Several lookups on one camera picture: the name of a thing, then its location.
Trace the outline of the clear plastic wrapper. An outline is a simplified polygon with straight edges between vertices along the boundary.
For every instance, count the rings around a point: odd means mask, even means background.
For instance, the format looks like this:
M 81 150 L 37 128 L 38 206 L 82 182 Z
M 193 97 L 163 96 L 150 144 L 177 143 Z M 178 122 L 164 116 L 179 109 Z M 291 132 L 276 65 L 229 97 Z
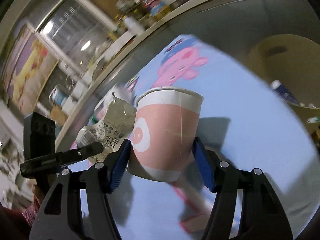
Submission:
M 102 118 L 96 124 L 80 129 L 75 140 L 78 148 L 93 142 L 102 143 L 103 151 L 88 158 L 92 164 L 103 161 L 108 154 L 117 151 L 123 140 L 131 134 L 135 123 L 135 107 L 114 94 L 107 100 L 102 113 Z

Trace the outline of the pink white paper cup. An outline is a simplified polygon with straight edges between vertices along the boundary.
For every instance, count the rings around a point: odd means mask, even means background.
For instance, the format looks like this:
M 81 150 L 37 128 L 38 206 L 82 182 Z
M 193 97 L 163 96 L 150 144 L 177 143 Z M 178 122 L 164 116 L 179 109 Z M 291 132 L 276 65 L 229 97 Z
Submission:
M 127 171 L 170 183 L 185 168 L 195 139 L 203 96 L 176 87 L 153 88 L 137 99 Z

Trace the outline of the blue cartoon pig tablecloth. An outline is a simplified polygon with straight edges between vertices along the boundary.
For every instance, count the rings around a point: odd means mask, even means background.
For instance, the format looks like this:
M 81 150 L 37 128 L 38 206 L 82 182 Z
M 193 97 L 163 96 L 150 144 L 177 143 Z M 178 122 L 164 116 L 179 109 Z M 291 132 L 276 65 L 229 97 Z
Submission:
M 176 87 L 199 93 L 197 135 L 236 168 L 262 169 L 277 193 L 296 239 L 319 239 L 319 154 L 295 113 L 262 79 L 231 56 L 193 36 L 208 62 Z M 215 195 L 195 163 L 183 172 L 192 198 L 167 183 L 125 173 L 109 197 L 122 239 L 200 239 Z

